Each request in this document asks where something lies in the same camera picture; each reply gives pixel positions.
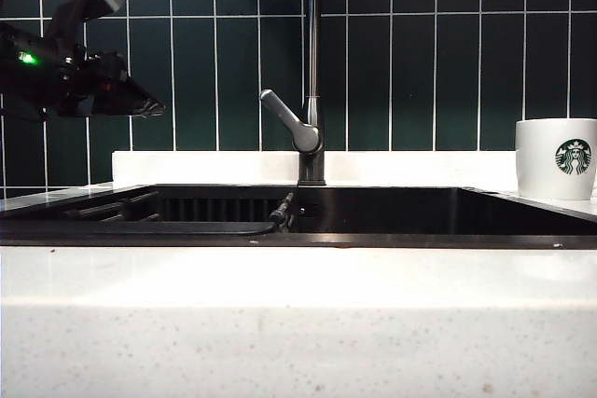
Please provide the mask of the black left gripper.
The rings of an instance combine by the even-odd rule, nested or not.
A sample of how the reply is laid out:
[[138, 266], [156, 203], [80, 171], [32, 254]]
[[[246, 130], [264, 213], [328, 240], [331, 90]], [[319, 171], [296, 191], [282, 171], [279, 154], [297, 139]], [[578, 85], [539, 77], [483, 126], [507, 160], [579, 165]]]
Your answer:
[[158, 117], [165, 105], [131, 78], [117, 52], [99, 52], [67, 62], [49, 58], [49, 110], [62, 117]]

